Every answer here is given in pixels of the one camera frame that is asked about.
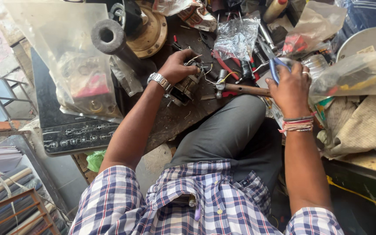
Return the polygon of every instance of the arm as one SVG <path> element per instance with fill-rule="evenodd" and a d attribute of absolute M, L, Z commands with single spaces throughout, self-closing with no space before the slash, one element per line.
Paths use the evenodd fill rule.
<path fill-rule="evenodd" d="M 271 95 L 285 118 L 310 115 L 307 101 L 311 79 L 302 71 L 302 65 L 296 63 L 291 73 L 287 68 L 279 67 L 279 85 L 272 79 L 266 79 Z M 303 207 L 323 207 L 332 211 L 326 174 L 311 132 L 287 132 L 285 177 L 292 215 Z"/>
<path fill-rule="evenodd" d="M 196 56 L 195 53 L 190 49 L 175 52 L 158 73 L 174 85 L 186 76 L 198 73 L 199 68 L 196 66 L 183 66 L 183 61 L 187 57 L 194 56 Z M 149 83 L 139 101 L 126 115 L 111 138 L 99 172 L 115 165 L 136 169 L 143 156 L 164 92 L 164 88 L 159 83 L 154 81 Z"/>

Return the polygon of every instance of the silver wristwatch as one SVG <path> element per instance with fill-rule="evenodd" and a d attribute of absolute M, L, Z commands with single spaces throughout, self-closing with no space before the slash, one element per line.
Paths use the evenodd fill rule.
<path fill-rule="evenodd" d="M 171 84 L 162 75 L 158 73 L 152 73 L 149 76 L 148 84 L 152 80 L 159 83 L 164 88 L 165 92 L 167 92 L 171 88 Z"/>

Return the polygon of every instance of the person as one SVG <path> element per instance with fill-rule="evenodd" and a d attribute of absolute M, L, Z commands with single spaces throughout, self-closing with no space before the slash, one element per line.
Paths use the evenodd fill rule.
<path fill-rule="evenodd" d="M 195 53 L 171 55 L 158 74 L 172 85 L 199 72 Z M 311 79 L 295 63 L 265 79 L 284 119 L 305 120 Z M 150 81 L 118 126 L 99 174 L 83 192 L 70 234 L 281 234 L 268 221 L 282 166 L 282 134 L 258 97 L 240 95 L 189 133 L 143 198 L 135 169 L 165 89 Z M 343 234 L 311 131 L 289 128 L 285 177 L 293 215 L 285 234 Z"/>

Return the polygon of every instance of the checkered shirt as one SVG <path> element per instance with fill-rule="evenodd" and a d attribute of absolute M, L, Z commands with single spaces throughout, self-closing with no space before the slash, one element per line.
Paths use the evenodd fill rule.
<path fill-rule="evenodd" d="M 282 234 L 267 219 L 271 199 L 260 178 L 251 172 L 237 183 L 229 172 L 228 160 L 172 167 L 144 200 L 135 172 L 112 166 L 83 192 L 69 234 Z M 189 195 L 195 197 L 193 207 Z M 293 215 L 285 234 L 343 232 L 330 211 L 305 207 Z"/>

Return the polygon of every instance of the blue-handled pliers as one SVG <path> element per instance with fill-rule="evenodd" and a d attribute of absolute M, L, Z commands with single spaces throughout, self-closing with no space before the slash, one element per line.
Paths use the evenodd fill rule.
<path fill-rule="evenodd" d="M 274 52 L 269 48 L 269 46 L 260 39 L 258 36 L 258 42 L 262 47 L 262 50 L 269 59 L 269 69 L 271 70 L 272 78 L 279 84 L 279 77 L 277 72 L 277 65 L 285 66 L 291 72 L 290 67 L 288 67 L 284 62 L 282 62 L 278 57 L 275 56 Z"/>

